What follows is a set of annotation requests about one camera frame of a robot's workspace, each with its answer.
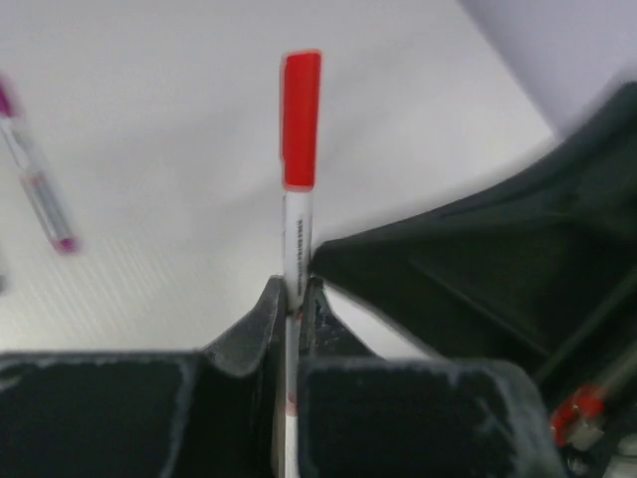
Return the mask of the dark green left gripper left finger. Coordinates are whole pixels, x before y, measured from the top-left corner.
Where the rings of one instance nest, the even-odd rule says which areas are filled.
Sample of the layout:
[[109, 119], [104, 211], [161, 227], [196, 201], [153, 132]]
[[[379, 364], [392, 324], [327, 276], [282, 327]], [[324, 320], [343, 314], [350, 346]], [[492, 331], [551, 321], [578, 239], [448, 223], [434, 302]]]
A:
[[285, 287], [193, 351], [1, 357], [5, 477], [272, 477]]

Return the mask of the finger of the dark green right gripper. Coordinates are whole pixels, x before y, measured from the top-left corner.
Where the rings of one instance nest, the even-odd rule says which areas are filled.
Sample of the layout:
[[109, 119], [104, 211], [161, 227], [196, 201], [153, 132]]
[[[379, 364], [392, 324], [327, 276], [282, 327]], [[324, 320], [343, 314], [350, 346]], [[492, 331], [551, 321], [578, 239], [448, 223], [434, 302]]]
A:
[[470, 196], [320, 245], [313, 273], [448, 357], [542, 383], [636, 336], [636, 86]]

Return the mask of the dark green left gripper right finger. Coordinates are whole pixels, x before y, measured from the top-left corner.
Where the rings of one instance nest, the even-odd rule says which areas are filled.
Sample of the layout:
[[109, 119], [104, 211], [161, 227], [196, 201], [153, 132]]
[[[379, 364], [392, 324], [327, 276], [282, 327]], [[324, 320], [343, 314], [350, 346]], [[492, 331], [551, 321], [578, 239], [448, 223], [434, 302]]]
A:
[[303, 306], [297, 463], [303, 477], [562, 477], [531, 378], [492, 359], [382, 358], [331, 310]]

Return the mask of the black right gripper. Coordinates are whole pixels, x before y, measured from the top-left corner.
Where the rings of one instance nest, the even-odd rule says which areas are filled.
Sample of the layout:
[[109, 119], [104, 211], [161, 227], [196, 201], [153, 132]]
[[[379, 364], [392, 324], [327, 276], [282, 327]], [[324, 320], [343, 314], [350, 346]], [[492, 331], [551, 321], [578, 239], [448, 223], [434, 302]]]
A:
[[634, 477], [636, 280], [614, 287], [534, 379], [569, 477]]

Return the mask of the white marker red end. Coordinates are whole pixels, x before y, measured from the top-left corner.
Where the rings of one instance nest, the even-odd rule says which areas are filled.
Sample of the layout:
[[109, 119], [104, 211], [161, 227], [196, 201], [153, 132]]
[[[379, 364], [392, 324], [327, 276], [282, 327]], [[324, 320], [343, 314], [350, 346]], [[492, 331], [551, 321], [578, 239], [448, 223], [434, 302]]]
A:
[[313, 194], [287, 191], [284, 198], [283, 272], [287, 287], [285, 477], [297, 477], [297, 370], [302, 307], [312, 250]]

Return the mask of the white marker purple end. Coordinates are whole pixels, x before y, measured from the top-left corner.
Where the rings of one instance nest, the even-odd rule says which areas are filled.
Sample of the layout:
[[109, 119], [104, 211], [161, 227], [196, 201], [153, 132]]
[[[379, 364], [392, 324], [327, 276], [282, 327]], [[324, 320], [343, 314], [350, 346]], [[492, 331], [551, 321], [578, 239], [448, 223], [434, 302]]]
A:
[[43, 233], [61, 254], [80, 249], [80, 240], [71, 225], [50, 174], [42, 165], [40, 149], [19, 118], [1, 116], [1, 134], [19, 171], [19, 179]]

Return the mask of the red pen cap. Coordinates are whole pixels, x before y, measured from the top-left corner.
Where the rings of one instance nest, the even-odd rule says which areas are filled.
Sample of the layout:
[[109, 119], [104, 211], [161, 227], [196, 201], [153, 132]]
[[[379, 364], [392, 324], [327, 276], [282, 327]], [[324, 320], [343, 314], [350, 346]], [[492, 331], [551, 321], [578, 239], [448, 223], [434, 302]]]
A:
[[322, 54], [287, 54], [280, 74], [280, 157], [286, 190], [312, 190], [316, 181]]

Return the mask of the purple pen cap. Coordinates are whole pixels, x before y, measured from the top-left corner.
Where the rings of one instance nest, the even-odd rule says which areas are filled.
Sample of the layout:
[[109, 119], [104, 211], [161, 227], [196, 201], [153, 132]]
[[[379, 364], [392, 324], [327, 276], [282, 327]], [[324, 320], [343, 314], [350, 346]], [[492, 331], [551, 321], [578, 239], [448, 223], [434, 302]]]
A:
[[0, 75], [0, 114], [6, 118], [19, 118], [22, 110], [12, 82]]

